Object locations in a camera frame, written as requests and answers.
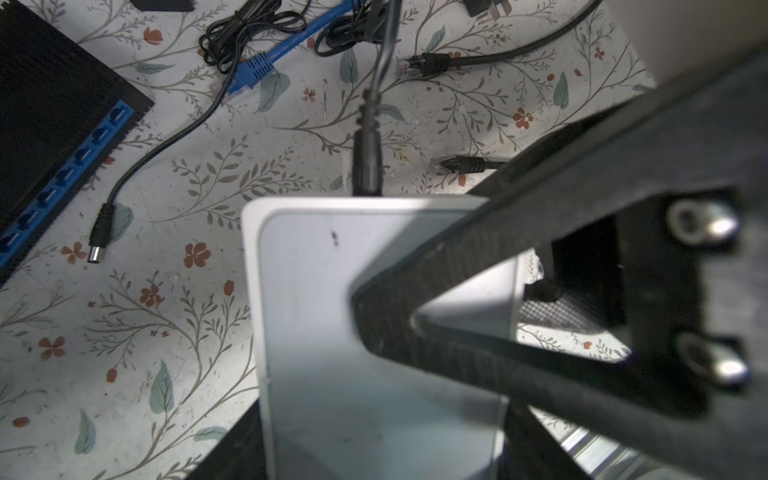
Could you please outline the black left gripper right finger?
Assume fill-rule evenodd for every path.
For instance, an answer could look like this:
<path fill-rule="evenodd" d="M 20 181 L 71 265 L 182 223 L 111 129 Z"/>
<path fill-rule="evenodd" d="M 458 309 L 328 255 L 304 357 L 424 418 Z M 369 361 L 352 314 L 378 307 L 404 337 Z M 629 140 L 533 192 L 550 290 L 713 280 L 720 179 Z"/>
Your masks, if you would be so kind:
<path fill-rule="evenodd" d="M 767 475 L 767 47 L 574 123 L 483 181 L 481 207 L 352 298 L 373 354 L 506 396 L 502 474 L 581 479 L 543 410 L 707 479 Z M 622 334 L 600 362 L 415 313 L 529 248 L 533 312 Z"/>

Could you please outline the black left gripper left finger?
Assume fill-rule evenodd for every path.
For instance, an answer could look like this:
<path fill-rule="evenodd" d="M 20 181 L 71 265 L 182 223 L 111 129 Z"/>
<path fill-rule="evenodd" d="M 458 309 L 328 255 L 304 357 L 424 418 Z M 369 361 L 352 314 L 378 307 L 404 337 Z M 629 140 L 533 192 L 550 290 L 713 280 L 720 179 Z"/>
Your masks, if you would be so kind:
<path fill-rule="evenodd" d="M 257 400 L 186 480 L 266 480 L 260 401 Z"/>

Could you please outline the white network switch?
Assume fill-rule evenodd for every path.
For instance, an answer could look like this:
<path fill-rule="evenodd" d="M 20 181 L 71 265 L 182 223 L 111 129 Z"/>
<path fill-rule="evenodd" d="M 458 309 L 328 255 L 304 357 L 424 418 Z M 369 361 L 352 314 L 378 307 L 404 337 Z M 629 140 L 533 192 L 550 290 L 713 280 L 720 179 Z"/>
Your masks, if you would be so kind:
<path fill-rule="evenodd" d="M 270 478 L 498 476 L 505 398 L 372 355 L 351 313 L 356 287 L 480 204 L 271 196 L 243 208 Z"/>

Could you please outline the small black power adapter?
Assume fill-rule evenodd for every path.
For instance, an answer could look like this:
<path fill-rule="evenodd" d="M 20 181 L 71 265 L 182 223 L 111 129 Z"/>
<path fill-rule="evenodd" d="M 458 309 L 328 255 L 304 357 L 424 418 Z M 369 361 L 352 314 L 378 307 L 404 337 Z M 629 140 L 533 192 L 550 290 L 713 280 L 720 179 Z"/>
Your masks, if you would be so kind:
<path fill-rule="evenodd" d="M 359 128 L 354 134 L 352 195 L 379 197 L 383 188 L 383 154 L 379 132 L 381 84 L 391 63 L 398 36 L 401 1 L 388 1 L 383 40 L 378 47 L 370 87 L 364 91 Z"/>

